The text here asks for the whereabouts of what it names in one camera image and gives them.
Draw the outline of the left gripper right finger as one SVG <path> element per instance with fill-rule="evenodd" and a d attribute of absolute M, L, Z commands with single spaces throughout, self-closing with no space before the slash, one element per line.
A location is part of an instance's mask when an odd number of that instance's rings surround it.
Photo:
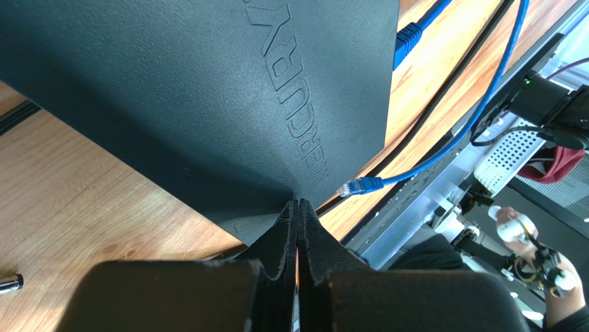
<path fill-rule="evenodd" d="M 302 331 L 527 331 L 505 287 L 482 273 L 382 272 L 349 252 L 298 207 Z"/>

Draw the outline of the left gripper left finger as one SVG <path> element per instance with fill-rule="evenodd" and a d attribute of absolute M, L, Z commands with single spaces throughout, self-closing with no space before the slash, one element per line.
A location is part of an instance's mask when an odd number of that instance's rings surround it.
<path fill-rule="evenodd" d="M 289 331 L 295 293 L 295 219 L 274 225 L 232 259 L 105 261 L 89 270 L 58 331 Z"/>

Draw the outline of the black network switch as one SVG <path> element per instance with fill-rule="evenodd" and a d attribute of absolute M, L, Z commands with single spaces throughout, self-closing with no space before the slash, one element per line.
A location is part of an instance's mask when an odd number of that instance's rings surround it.
<path fill-rule="evenodd" d="M 244 243 L 384 148 L 398 1 L 2 1 L 1 81 Z"/>

